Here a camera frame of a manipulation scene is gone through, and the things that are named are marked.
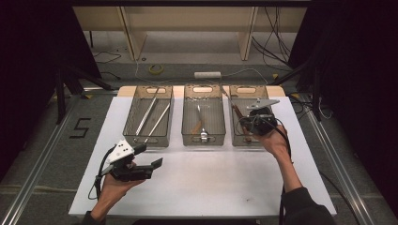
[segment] black sleeve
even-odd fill
[[[311,198],[308,189],[300,187],[282,195],[286,209],[285,224],[334,225],[334,219],[324,205]]]
[[[105,225],[105,219],[102,222],[98,222],[91,217],[91,211],[87,211],[83,218],[82,225]]]

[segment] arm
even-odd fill
[[[287,132],[282,126],[277,126],[277,128],[287,137]],[[301,184],[287,152],[287,144],[283,136],[276,130],[272,130],[267,135],[254,136],[254,138],[275,157],[281,170],[286,191],[282,195],[286,209],[284,224],[335,224],[328,209],[314,202],[307,188]]]
[[[277,128],[284,134],[287,135],[286,130],[282,126]],[[281,134],[276,130],[272,130],[269,134],[264,136],[254,136],[255,139],[260,141],[263,146],[269,151],[277,160],[279,168],[281,170],[283,185],[286,192],[294,190],[296,188],[302,188],[302,184],[296,173],[293,163],[287,153],[287,144]]]
[[[82,224],[104,224],[109,210],[127,193],[128,190],[143,183],[145,180],[122,182],[115,180],[110,174],[105,175],[99,201],[91,212],[87,212]]]

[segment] white table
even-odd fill
[[[317,171],[308,144],[288,97],[277,98],[275,116],[289,132],[292,160],[302,184],[313,199],[336,211]],[[96,200],[88,200],[95,175],[106,151],[122,135],[132,97],[114,97],[87,165],[82,182],[69,210],[82,217]],[[183,97],[175,97],[170,145],[163,150],[148,150],[134,160],[146,165],[163,158],[152,179],[134,187],[109,212],[110,216],[131,218],[263,218],[279,214],[283,181],[275,158],[263,148],[235,147],[231,142],[230,108],[223,99],[224,145],[213,149],[187,147],[181,136]]]

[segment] metal tool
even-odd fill
[[[145,114],[144,114],[143,120],[141,121],[140,125],[139,125],[138,128],[137,128],[137,131],[135,132],[135,135],[136,135],[136,136],[138,136],[138,135],[140,134],[141,129],[143,128],[144,123],[146,122],[147,117],[148,117],[149,114],[152,112],[152,108],[153,108],[153,106],[155,105],[155,102],[156,102],[156,100],[157,100],[157,99],[156,99],[156,95],[158,94],[158,91],[159,91],[159,87],[156,89],[155,95],[153,96],[152,101],[150,102],[149,107],[148,107],[148,109],[146,110],[146,112],[145,112]]]
[[[155,131],[156,127],[158,126],[158,124],[161,122],[161,119],[163,118],[164,115],[166,115],[167,111],[170,108],[170,103],[166,106],[166,109],[163,111],[163,113],[161,114],[161,117],[159,118],[159,120],[156,122],[155,126],[152,128],[152,130],[149,132],[148,134],[148,138],[145,139],[144,143],[146,143],[149,140],[149,137],[152,135],[153,131]]]
[[[279,103],[280,101],[278,99],[264,99],[264,98],[258,98],[254,103],[252,103],[250,106],[247,106],[247,110],[260,110],[263,109],[264,107]]]
[[[231,103],[231,108],[234,110],[234,112],[237,114],[237,120],[240,121],[240,119],[244,118],[242,112],[240,111],[240,109],[237,107],[237,104],[234,103],[234,101],[232,101],[232,99],[228,96],[228,94],[226,93],[226,91],[223,89],[222,85],[220,84],[220,89],[222,90],[222,93],[226,95],[226,97],[228,98],[229,102]],[[246,127],[242,126],[242,124],[240,123],[241,127],[242,127],[242,131],[243,134],[245,135],[245,141],[246,143],[251,143],[252,142],[252,138],[250,136],[250,132],[248,129],[246,129]]]
[[[202,118],[202,114],[200,112],[200,106],[198,105],[198,114],[199,114],[199,120],[202,125],[202,131],[200,132],[200,138],[202,140],[202,143],[206,143],[208,141],[208,133],[205,130],[205,121]]]

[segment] wire mesh tray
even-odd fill
[[[258,98],[268,98],[267,88],[263,85],[240,86],[231,85],[229,87],[229,95],[231,101],[229,102],[231,108],[235,105],[243,116],[247,116],[250,111],[247,106],[251,105]],[[243,130],[239,123],[239,118],[234,110],[231,110],[231,131],[232,131],[232,145],[234,146],[261,146],[253,135],[248,131]]]
[[[131,145],[167,147],[173,109],[173,86],[137,86],[123,135]]]
[[[223,145],[225,122],[218,85],[185,85],[181,133],[184,145]]]

